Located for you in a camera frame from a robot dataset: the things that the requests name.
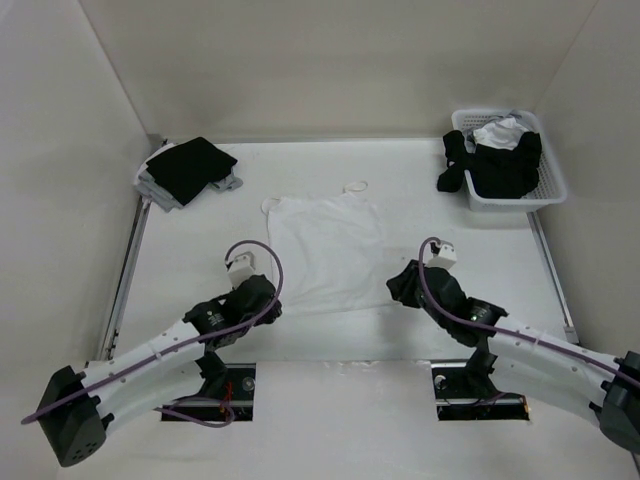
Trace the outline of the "white tank top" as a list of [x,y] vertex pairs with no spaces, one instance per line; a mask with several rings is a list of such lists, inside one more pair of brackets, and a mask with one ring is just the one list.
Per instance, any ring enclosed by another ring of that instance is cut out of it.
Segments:
[[284,272],[284,312],[311,316],[392,303],[386,288],[391,250],[368,183],[336,196],[268,197],[261,205],[268,244]]

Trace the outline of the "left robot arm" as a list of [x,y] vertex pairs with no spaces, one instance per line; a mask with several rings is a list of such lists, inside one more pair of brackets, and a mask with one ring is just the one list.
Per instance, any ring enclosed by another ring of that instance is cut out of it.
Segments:
[[50,377],[35,420],[63,468],[97,452],[137,416],[193,397],[214,398],[227,382],[218,350],[282,313],[281,288],[252,275],[230,292],[201,302],[151,340],[105,363]]

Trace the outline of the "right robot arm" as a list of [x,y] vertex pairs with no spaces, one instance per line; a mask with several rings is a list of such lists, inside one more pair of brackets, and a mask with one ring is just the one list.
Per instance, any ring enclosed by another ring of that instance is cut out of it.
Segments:
[[612,443],[639,451],[639,355],[584,349],[511,321],[488,301],[467,296],[445,269],[410,261],[386,286],[393,300],[425,311],[472,349],[464,384],[483,396],[517,393],[572,413]]

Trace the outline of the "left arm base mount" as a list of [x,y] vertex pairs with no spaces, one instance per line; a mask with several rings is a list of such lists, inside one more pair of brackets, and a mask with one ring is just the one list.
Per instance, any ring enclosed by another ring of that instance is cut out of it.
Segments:
[[222,428],[231,422],[251,422],[254,414],[257,365],[225,363],[215,353],[197,361],[203,384],[196,394],[158,409],[161,422],[192,422]]

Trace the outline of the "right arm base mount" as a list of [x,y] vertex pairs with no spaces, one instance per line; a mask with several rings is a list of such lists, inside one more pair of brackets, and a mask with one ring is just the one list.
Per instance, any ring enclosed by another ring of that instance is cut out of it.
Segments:
[[499,391],[489,374],[496,356],[474,352],[467,360],[431,364],[436,415],[439,421],[528,421],[523,395]]

